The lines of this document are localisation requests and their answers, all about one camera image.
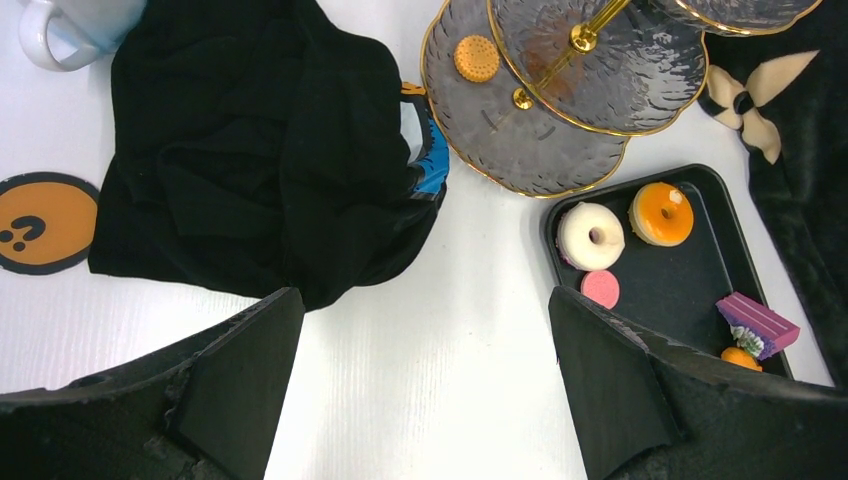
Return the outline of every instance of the gold stand pole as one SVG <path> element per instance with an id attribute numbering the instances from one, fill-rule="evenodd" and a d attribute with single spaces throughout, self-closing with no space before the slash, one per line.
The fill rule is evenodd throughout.
<path id="1" fill-rule="evenodd" d="M 610 0 L 591 20 L 576 25 L 571 29 L 571 48 L 565 48 L 560 56 L 548 67 L 544 76 L 542 76 L 542 80 L 536 84 L 536 88 L 539 90 L 546 88 L 551 80 L 568 65 L 568 62 L 575 55 L 585 55 L 594 50 L 598 45 L 598 33 L 600 33 L 602 28 L 607 26 L 613 17 L 621 13 L 628 4 L 630 4 L 630 0 Z M 527 106 L 528 104 L 532 106 L 532 100 L 523 88 L 519 88 L 513 93 L 513 100 L 515 101 L 515 105 L 523 110 L 530 108 L 530 106 Z"/>

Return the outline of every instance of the purple cake slice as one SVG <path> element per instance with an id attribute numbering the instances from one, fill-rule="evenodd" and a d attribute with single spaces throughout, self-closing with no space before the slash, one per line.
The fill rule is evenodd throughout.
<path id="1" fill-rule="evenodd" d="M 716 306 L 730 324 L 739 348 L 758 360 L 792 345 L 801 333 L 797 325 L 739 292 L 719 300 Z"/>

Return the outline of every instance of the gold handle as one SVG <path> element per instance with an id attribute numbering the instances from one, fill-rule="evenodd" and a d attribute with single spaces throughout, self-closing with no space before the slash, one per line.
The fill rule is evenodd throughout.
<path id="1" fill-rule="evenodd" d="M 538 83 L 538 87 L 547 87 L 551 80 L 574 58 L 575 53 L 585 55 L 594 50 L 598 45 L 598 33 L 629 3 L 630 0 L 610 0 L 591 20 L 571 29 L 571 48 L 566 48 L 551 64 Z"/>

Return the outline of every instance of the mug handle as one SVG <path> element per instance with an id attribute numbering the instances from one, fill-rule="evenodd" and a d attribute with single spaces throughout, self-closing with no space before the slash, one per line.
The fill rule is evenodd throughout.
<path id="1" fill-rule="evenodd" d="M 47 25 L 50 20 L 62 15 L 62 9 L 50 0 L 31 0 L 21 16 L 18 39 L 32 63 L 54 72 L 72 72 L 97 60 L 102 52 L 77 32 L 69 32 L 77 33 L 75 36 L 80 41 L 80 47 L 68 58 L 56 60 L 47 42 Z"/>

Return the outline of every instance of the white mug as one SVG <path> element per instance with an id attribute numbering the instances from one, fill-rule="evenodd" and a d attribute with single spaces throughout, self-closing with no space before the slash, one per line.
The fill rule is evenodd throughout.
<path id="1" fill-rule="evenodd" d="M 78 70 L 117 50 L 145 4 L 146 0 L 31 0 L 21 16 L 18 38 L 26 56 L 39 67 Z M 47 42 L 48 26 L 76 51 L 57 60 Z"/>

